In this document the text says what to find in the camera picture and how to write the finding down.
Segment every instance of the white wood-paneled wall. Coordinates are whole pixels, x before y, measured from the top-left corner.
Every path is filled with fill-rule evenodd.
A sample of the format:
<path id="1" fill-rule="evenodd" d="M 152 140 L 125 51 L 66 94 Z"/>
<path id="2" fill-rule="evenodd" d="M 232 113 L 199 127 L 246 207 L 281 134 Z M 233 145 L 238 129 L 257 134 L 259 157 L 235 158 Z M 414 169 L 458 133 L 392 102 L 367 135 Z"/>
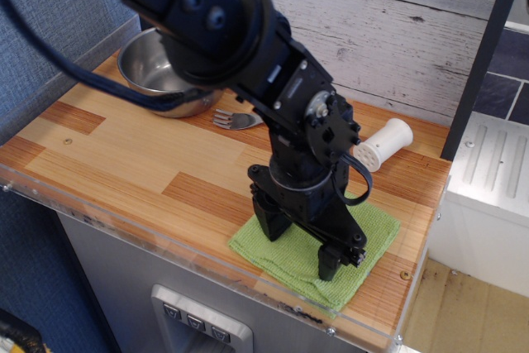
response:
<path id="1" fill-rule="evenodd" d="M 342 95 L 450 125 L 495 0 L 273 0 Z"/>

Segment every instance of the black frame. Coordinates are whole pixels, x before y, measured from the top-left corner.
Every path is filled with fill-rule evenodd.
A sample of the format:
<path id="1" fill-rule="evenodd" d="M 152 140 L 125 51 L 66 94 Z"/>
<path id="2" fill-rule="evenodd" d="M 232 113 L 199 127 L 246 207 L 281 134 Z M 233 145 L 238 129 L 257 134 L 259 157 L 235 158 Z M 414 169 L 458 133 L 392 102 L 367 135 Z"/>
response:
<path id="1" fill-rule="evenodd" d="M 478 48 L 478 53 L 470 70 L 469 79 L 466 82 L 465 90 L 461 95 L 460 104 L 455 112 L 454 120 L 450 126 L 450 132 L 446 137 L 445 146 L 441 153 L 441 158 L 452 161 L 459 148 L 465 128 L 469 122 L 470 114 L 474 107 L 479 89 L 487 73 L 490 61 L 493 58 L 494 50 L 498 45 L 502 35 L 505 21 L 511 11 L 514 0 L 496 0 L 490 13 L 487 27 Z"/>

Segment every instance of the wood grain surface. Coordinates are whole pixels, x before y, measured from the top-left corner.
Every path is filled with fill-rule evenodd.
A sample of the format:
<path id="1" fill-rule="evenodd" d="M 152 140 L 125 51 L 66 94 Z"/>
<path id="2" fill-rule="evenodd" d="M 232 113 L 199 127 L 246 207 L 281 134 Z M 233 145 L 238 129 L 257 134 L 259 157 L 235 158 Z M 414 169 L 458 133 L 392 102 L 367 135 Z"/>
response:
<path id="1" fill-rule="evenodd" d="M 97 72 L 125 83 L 116 55 Z M 217 106 L 251 109 L 230 92 Z M 354 103 L 354 109 L 363 138 L 396 116 L 362 103 Z M 11 168 L 1 168 L 0 178 L 28 187 L 29 194 L 60 211 L 85 214 L 86 222 L 135 239 L 148 250 L 199 264 L 291 304 L 293 297 L 283 296 L 276 281 L 227 246 L 253 212 L 246 170 L 268 164 L 267 129 L 226 131 L 211 123 L 212 113 L 168 119 L 78 84 L 0 148 L 0 163 Z M 377 333 L 391 336 L 397 330 L 412 282 L 400 273 L 417 271 L 450 168 L 439 159 L 447 129 L 402 118 L 415 140 L 374 174 L 369 199 L 400 220 L 400 232 L 342 316 L 326 319 L 364 346 L 379 346 Z M 364 191 L 360 180 L 351 173 L 351 192 Z M 348 317 L 375 332 L 357 329 Z"/>

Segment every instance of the black robotic arm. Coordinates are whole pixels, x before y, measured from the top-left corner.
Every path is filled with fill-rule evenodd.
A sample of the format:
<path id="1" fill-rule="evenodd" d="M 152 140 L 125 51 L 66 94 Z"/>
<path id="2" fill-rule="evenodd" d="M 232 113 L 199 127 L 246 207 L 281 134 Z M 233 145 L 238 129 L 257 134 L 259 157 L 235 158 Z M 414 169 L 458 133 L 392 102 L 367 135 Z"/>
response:
<path id="1" fill-rule="evenodd" d="M 123 1 L 159 28 L 183 79 L 231 88 L 264 118 L 273 154 L 269 166 L 253 165 L 248 174 L 265 235 L 273 241 L 294 222 L 316 237 L 324 280 L 340 264 L 360 265 L 367 238 L 346 206 L 365 200 L 371 187 L 369 171 L 349 154 L 360 143 L 360 126 L 272 1 Z M 344 195 L 350 165 L 368 182 L 357 199 Z"/>

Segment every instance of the blue tile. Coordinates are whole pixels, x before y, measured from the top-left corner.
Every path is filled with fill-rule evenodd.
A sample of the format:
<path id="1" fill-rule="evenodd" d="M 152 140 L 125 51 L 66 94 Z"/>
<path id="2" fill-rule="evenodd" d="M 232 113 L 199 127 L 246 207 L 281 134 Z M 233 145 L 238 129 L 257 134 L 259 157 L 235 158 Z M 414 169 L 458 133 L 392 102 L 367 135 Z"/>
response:
<path id="1" fill-rule="evenodd" d="M 512 106 L 512 101 L 520 88 L 520 82 L 495 74 L 486 74 L 474 110 L 485 115 L 504 119 Z"/>
<path id="2" fill-rule="evenodd" d="M 529 126 L 529 83 L 523 85 L 509 120 Z"/>
<path id="3" fill-rule="evenodd" d="M 529 80 L 529 35 L 504 29 L 488 71 Z"/>

